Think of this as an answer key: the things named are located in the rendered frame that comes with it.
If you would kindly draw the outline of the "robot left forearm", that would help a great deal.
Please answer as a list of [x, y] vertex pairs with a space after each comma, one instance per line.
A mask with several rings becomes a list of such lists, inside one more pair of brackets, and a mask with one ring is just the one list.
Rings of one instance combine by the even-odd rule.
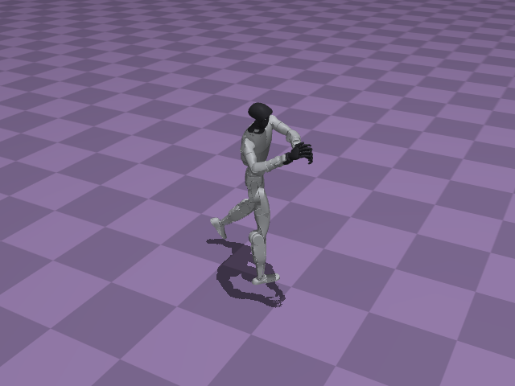
[[295, 145], [299, 144], [301, 142], [301, 137], [298, 134], [298, 132], [296, 132], [295, 130], [290, 129], [289, 133], [291, 134], [290, 143], [291, 143], [292, 149], [294, 149]]

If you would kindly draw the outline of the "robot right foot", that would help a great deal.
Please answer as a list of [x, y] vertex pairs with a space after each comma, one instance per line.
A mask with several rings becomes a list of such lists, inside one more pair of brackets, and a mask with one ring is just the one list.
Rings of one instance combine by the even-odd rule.
[[264, 274], [264, 278], [265, 280], [261, 279], [259, 280], [258, 277], [255, 277], [253, 280], [252, 280], [252, 284], [253, 285], [260, 285], [260, 284], [263, 284], [263, 283], [270, 283], [270, 282], [273, 282], [273, 281], [278, 281], [280, 279], [280, 276], [278, 273], [272, 273], [272, 274]]

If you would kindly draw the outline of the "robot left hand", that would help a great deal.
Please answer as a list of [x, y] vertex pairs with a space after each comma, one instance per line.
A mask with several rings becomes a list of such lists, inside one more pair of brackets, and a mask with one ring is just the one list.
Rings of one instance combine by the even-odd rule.
[[[296, 145], [298, 145], [298, 144], [296, 144]], [[295, 146], [296, 146], [296, 145], [295, 145]], [[307, 146], [305, 146], [305, 147], [307, 147]], [[303, 147], [303, 148], [305, 148], [305, 147]], [[304, 151], [311, 151], [311, 152], [312, 152], [312, 150], [304, 150]], [[301, 152], [302, 152], [302, 151], [301, 151]], [[308, 164], [311, 164], [311, 163], [313, 162], [313, 160], [312, 160], [312, 159], [313, 159], [313, 156], [312, 156], [313, 154], [301, 154], [301, 155], [310, 155], [310, 156], [311, 156], [311, 158], [307, 158], [307, 159], [309, 159], [309, 160], [308, 160], [308, 162], [309, 162]]]

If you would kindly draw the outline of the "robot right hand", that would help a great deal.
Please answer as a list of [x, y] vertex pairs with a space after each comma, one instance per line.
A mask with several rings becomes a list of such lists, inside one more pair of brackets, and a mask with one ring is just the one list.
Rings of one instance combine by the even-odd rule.
[[[287, 165], [287, 164], [293, 162], [293, 160], [298, 160], [300, 158], [311, 158], [310, 155], [301, 155], [301, 154], [312, 154], [311, 151], [304, 151], [304, 150], [313, 150], [312, 148], [305, 147], [305, 146], [311, 146], [311, 145], [310, 144], [304, 144], [304, 142], [300, 142], [298, 145], [296, 145], [294, 147], [294, 149], [291, 150], [291, 152], [287, 152], [285, 154], [286, 155], [286, 161], [283, 162], [282, 164]], [[303, 148], [303, 147], [305, 147], [305, 148]]]

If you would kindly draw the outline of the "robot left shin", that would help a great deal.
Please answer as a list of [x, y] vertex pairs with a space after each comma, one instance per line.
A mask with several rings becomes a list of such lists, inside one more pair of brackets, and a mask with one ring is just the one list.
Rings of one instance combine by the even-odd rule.
[[250, 213], [245, 214], [239, 209], [239, 205], [240, 203], [238, 203], [233, 209], [231, 209], [225, 218], [220, 220], [219, 225], [221, 227], [224, 227], [227, 224], [231, 224], [232, 222], [238, 221], [254, 211], [253, 209]]

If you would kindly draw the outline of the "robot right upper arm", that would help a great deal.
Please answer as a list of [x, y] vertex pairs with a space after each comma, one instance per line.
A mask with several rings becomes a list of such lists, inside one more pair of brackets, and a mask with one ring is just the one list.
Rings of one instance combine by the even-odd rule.
[[252, 174], [261, 176], [265, 174], [265, 171], [253, 172], [252, 165], [257, 162], [256, 154], [254, 153], [255, 145], [248, 138], [245, 138], [241, 144], [240, 152], [244, 155], [245, 160], [250, 168]]

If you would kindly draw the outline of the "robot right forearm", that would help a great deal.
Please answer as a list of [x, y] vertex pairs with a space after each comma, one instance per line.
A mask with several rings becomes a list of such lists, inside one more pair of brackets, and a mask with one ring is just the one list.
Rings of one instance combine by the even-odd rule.
[[282, 164], [282, 163], [285, 161], [286, 161], [286, 155], [283, 154], [282, 156], [276, 156], [275, 158], [272, 158], [269, 161], [256, 162], [252, 165], [252, 171], [253, 172], [259, 172], [259, 171], [270, 172], [271, 170], [273, 170], [277, 167], [284, 166], [284, 164]]

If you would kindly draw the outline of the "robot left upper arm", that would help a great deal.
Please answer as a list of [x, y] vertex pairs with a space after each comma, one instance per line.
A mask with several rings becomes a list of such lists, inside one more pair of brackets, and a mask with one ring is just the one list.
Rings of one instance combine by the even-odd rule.
[[276, 118], [276, 116], [274, 115], [270, 115], [270, 118], [269, 118], [269, 123], [271, 124], [272, 126], [272, 129], [274, 129], [275, 131], [283, 134], [283, 135], [286, 135], [286, 140], [288, 142], [290, 142], [290, 136], [291, 134], [289, 133], [289, 130], [291, 129], [288, 125], [284, 124], [283, 122], [281, 122], [279, 119]]

